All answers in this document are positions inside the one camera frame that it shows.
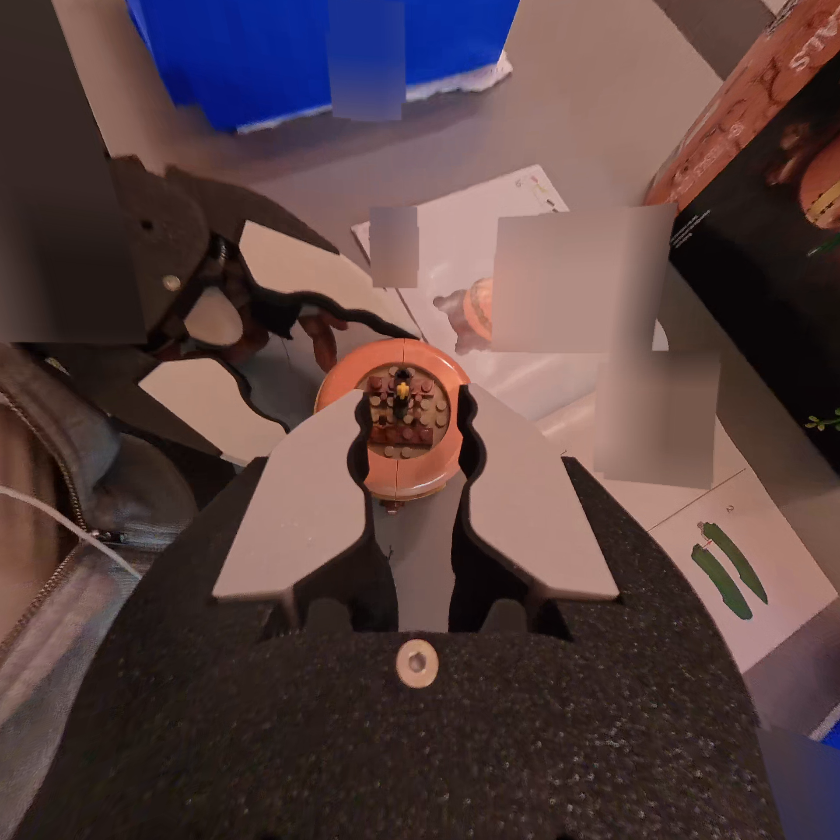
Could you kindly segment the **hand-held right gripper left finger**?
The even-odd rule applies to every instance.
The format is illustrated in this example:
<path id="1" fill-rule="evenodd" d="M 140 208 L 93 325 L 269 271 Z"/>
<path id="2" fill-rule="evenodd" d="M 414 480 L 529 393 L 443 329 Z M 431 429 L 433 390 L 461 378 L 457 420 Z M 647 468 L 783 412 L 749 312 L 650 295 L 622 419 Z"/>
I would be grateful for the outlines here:
<path id="1" fill-rule="evenodd" d="M 212 596 L 274 602 L 302 629 L 331 601 L 362 632 L 398 629 L 396 585 L 375 538 L 365 486 L 369 397 L 352 390 L 313 414 L 271 452 Z"/>

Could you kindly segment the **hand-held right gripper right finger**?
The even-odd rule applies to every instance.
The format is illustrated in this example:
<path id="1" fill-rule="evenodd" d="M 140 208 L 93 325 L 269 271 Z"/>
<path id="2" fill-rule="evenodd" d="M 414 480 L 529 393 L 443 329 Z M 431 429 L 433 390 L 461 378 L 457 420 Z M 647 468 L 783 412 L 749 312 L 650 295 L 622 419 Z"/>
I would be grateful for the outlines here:
<path id="1" fill-rule="evenodd" d="M 618 602 L 560 447 L 476 384 L 458 390 L 457 426 L 448 630 L 566 632 L 559 602 Z"/>

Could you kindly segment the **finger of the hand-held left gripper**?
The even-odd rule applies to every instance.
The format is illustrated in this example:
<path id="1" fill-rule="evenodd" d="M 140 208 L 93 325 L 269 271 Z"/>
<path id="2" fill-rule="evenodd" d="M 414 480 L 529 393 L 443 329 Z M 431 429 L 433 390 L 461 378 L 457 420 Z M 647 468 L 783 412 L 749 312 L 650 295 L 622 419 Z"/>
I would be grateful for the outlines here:
<path id="1" fill-rule="evenodd" d="M 268 456 L 288 434 L 283 423 L 253 404 L 244 376 L 214 358 L 163 362 L 138 385 L 216 447 L 222 459 Z"/>
<path id="2" fill-rule="evenodd" d="M 371 276 L 345 255 L 249 220 L 238 249 L 255 286 L 269 299 L 317 308 L 381 335 L 421 338 L 396 294 L 375 287 Z"/>

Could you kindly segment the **peach brick flower pot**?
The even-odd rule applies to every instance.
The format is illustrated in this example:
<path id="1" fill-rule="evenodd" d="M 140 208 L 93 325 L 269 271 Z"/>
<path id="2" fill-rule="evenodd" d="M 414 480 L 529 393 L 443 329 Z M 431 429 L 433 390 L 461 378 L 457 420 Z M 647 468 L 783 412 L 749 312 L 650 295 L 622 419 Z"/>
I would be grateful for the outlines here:
<path id="1" fill-rule="evenodd" d="M 413 373 L 410 424 L 393 416 L 393 375 Z M 446 353 L 415 339 L 388 339 L 351 351 L 325 376 L 314 411 L 352 390 L 367 395 L 371 433 L 366 486 L 389 514 L 409 501 L 432 496 L 459 471 L 463 436 L 458 428 L 459 389 L 467 373 Z"/>

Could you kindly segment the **grey desk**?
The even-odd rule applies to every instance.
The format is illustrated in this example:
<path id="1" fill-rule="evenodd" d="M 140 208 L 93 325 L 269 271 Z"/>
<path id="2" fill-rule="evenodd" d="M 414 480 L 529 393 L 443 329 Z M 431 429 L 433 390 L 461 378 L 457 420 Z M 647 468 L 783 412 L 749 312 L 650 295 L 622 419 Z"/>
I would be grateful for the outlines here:
<path id="1" fill-rule="evenodd" d="M 246 136 L 177 108 L 124 2 L 53 2 L 108 150 L 267 194 L 349 256 L 372 205 L 419 204 L 540 164 L 573 209 L 639 203 L 659 166 L 784 2 L 520 2 L 510 78 L 412 104 L 400 122 L 328 114 Z M 719 417 L 838 591 L 838 478 L 672 269 L 665 331 L 721 353 Z M 838 703 L 838 606 L 754 666 L 766 727 L 819 731 Z"/>

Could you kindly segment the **large blue plastic bin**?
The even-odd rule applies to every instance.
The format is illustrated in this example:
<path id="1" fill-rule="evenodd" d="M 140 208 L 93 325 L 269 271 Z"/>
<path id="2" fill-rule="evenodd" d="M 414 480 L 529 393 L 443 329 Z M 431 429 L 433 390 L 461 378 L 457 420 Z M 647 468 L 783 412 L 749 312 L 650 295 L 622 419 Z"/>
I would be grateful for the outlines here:
<path id="1" fill-rule="evenodd" d="M 410 88 L 497 65 L 517 1 L 129 1 L 172 101 L 220 131 L 328 109 L 391 122 Z"/>

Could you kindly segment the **building instruction booklet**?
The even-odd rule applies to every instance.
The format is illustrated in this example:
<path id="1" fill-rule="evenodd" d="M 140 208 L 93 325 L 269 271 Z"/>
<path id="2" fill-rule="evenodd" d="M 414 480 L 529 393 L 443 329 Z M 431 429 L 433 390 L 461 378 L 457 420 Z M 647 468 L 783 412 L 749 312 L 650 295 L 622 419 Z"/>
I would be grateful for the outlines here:
<path id="1" fill-rule="evenodd" d="M 722 425 L 716 423 L 709 490 L 605 479 L 593 466 L 595 358 L 458 353 L 453 305 L 435 305 L 490 277 L 498 219 L 568 210 L 539 165 L 418 205 L 419 277 L 402 299 L 429 343 L 577 458 L 653 535 L 695 588 L 745 675 L 835 602 L 837 592 Z"/>

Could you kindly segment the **white paper sheet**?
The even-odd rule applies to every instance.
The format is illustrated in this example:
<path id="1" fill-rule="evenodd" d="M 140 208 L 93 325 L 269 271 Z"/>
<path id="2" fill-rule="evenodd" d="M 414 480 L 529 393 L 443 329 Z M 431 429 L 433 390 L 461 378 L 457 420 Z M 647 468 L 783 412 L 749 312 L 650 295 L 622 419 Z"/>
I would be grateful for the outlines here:
<path id="1" fill-rule="evenodd" d="M 430 99 L 436 95 L 443 95 L 450 92 L 483 92 L 495 87 L 507 79 L 512 73 L 512 65 L 507 53 L 503 50 L 495 64 L 483 66 L 474 70 L 465 71 L 449 77 L 431 80 L 423 83 L 408 86 L 406 88 L 405 103 L 420 102 Z M 274 129 L 275 127 L 303 118 L 318 116 L 330 112 L 332 105 L 324 104 L 319 107 L 289 112 L 280 116 L 264 119 L 257 122 L 247 123 L 235 129 L 236 134 L 250 134 L 261 130 Z"/>

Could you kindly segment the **orchid building set box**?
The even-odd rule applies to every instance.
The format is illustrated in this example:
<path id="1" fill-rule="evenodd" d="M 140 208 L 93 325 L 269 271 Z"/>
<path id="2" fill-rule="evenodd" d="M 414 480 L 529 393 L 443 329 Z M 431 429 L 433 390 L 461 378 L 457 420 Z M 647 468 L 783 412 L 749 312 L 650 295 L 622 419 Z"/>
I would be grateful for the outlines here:
<path id="1" fill-rule="evenodd" d="M 661 167 L 669 258 L 839 468 L 839 2 L 787 2 Z"/>

